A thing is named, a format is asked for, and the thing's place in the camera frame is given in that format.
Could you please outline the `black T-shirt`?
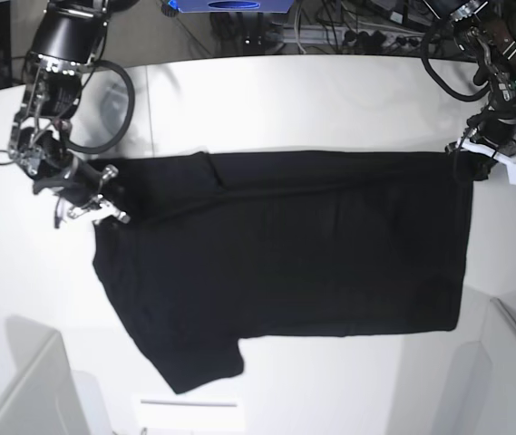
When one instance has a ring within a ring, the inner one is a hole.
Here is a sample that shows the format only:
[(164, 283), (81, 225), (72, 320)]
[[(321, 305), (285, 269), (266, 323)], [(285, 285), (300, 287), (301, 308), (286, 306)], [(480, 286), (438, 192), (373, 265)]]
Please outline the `black T-shirt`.
[(439, 152), (290, 151), (118, 162), (136, 206), (93, 267), (180, 394), (240, 375), (242, 339), (451, 331), (473, 184)]

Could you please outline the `blue box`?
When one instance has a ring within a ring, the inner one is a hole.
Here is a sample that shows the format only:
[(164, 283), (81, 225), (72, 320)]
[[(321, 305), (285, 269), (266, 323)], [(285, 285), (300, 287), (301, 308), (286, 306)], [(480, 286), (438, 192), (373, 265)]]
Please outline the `blue box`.
[(177, 0), (170, 1), (186, 14), (212, 12), (275, 13), (284, 14), (294, 0)]

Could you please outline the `white partition panel left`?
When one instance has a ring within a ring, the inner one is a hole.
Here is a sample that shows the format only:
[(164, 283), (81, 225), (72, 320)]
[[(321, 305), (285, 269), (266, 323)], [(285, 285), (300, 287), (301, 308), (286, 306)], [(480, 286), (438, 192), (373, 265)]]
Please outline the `white partition panel left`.
[(0, 394), (0, 434), (91, 434), (62, 334), (16, 315), (5, 331), (16, 371)]

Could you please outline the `white partition panel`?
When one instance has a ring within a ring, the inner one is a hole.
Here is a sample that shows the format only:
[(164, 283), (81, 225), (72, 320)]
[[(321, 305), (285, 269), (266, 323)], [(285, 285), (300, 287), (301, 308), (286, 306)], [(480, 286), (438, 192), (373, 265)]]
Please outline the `white partition panel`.
[(91, 434), (62, 334), (16, 315), (5, 331), (16, 371), (0, 394), (0, 434)]
[(516, 435), (516, 322), (497, 298), (453, 356), (431, 433)]

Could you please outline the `white partition panel right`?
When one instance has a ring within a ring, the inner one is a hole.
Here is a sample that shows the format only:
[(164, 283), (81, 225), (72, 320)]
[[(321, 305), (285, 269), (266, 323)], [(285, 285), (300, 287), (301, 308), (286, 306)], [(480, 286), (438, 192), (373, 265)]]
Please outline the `white partition panel right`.
[(497, 298), (453, 356), (431, 433), (516, 435), (516, 322)]

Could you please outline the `white table slot plate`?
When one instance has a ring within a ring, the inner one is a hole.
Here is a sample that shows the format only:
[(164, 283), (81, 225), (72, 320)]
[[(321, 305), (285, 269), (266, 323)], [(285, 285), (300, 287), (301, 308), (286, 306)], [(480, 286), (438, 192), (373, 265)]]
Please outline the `white table slot plate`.
[(202, 401), (140, 397), (134, 405), (137, 422), (147, 430), (242, 432), (245, 410), (234, 401)]

